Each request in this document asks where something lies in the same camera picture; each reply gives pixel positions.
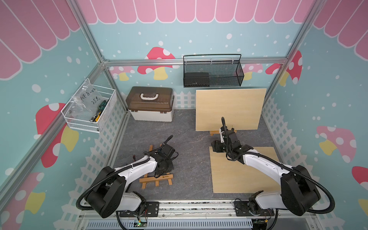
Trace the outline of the plywood board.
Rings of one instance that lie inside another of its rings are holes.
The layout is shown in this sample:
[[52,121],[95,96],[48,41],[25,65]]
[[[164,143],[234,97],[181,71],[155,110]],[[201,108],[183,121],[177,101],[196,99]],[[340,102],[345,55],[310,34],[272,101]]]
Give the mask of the plywood board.
[[260,190],[275,192],[280,185],[261,171],[226,159],[225,153],[217,153],[209,147],[211,176],[214,193],[253,194]]
[[265,88],[197,90],[195,130],[219,130],[222,118],[229,129],[258,129],[265,94]]

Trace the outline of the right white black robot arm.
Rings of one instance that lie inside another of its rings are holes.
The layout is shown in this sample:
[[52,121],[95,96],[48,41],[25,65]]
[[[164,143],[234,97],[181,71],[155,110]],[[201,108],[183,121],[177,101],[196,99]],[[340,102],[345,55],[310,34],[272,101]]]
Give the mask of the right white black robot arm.
[[250,213],[257,215],[267,209],[288,210],[302,216],[304,213],[327,214],[334,210],[332,194],[301,166],[292,167],[265,156],[249,145],[242,145],[233,129],[219,129],[220,140],[212,142],[214,152],[225,153],[231,162],[240,162],[267,175],[280,185],[278,192],[260,190],[248,200]]

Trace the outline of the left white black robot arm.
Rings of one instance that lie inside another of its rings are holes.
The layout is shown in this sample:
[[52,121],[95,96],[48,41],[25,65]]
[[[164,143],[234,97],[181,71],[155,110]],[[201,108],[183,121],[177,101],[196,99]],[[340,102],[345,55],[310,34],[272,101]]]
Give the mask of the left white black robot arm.
[[79,210],[94,210],[102,218],[114,213],[128,211],[137,218],[143,216],[147,209],[146,199],[137,192],[126,192],[129,185],[142,176],[154,173],[159,178],[173,170],[175,149],[168,145],[169,136],[160,147],[144,152],[144,157],[134,163],[119,168],[103,168],[91,186],[77,199]]

